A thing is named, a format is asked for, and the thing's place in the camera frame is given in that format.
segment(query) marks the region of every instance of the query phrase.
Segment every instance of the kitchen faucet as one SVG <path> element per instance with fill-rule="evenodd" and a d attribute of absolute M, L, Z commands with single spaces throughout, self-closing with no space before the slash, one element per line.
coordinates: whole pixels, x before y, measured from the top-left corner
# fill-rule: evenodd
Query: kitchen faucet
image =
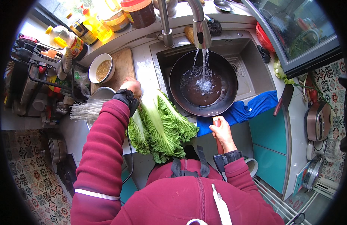
<path fill-rule="evenodd" d="M 192 13 L 194 15 L 193 19 L 193 29 L 194 29 L 194 41 L 195 47 L 198 49 L 208 49 L 212 45 L 210 30 L 208 29 L 207 21 L 204 17 L 203 7 L 199 0 L 187 0 L 189 3 Z M 156 37 L 162 40 L 165 47 L 170 48 L 174 46 L 172 39 L 172 29 L 168 23 L 168 12 L 166 0 L 158 0 L 158 8 L 161 15 L 161 34 L 149 34 L 148 38 Z"/>

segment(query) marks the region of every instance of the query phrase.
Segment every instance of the sink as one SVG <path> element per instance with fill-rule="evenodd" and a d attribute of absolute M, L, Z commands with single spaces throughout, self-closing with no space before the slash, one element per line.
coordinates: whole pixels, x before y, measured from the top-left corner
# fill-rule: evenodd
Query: sink
<path fill-rule="evenodd" d="M 187 42 L 185 36 L 176 37 L 174 48 L 167 49 L 162 42 L 150 45 L 160 88 L 176 105 L 184 116 L 191 116 L 172 97 L 169 89 L 169 76 L 175 62 L 184 54 L 194 51 L 195 46 Z M 248 31 L 223 31 L 221 36 L 212 38 L 210 51 L 223 56 L 234 68 L 238 79 L 238 92 L 235 101 L 244 101 L 262 92 L 274 90 L 267 65 Z"/>

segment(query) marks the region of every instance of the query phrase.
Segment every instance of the zipper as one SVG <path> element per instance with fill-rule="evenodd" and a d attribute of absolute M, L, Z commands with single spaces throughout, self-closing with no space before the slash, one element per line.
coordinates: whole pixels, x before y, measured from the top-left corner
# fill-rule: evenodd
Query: zipper
<path fill-rule="evenodd" d="M 200 188 L 200 196 L 201 196 L 201 220 L 205 221 L 205 192 L 203 190 L 203 183 L 200 177 L 197 178 L 198 180 L 198 186 Z"/>

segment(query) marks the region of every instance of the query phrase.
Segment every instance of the maroon hoodie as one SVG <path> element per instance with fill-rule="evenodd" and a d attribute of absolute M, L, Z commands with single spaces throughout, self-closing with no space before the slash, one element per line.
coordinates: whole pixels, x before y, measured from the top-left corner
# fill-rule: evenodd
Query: maroon hoodie
<path fill-rule="evenodd" d="M 75 188 L 109 196 L 122 189 L 122 144 L 130 111 L 119 100 L 106 102 L 87 135 Z M 197 160 L 181 160 L 181 169 L 197 171 Z M 226 202 L 233 225 L 284 224 L 255 186 L 243 158 L 225 166 L 227 182 L 210 167 L 207 178 L 171 178 L 171 163 L 156 168 L 146 187 L 136 191 L 124 206 L 76 193 L 73 196 L 71 224 L 183 224 L 201 219 L 208 225 L 221 224 L 211 184 Z"/>

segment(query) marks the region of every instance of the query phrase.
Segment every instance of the wok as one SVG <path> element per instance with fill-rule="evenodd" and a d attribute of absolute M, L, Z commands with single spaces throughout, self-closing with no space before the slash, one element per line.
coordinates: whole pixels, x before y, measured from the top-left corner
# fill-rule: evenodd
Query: wok
<path fill-rule="evenodd" d="M 208 63 L 213 75 L 202 83 L 202 74 L 195 76 L 198 68 L 193 68 L 195 54 L 196 51 L 186 53 L 174 64 L 169 78 L 172 96 L 191 114 L 204 117 L 219 115 L 233 104 L 237 95 L 236 73 L 224 57 L 209 51 Z M 202 51 L 199 51 L 195 65 L 202 68 Z"/>

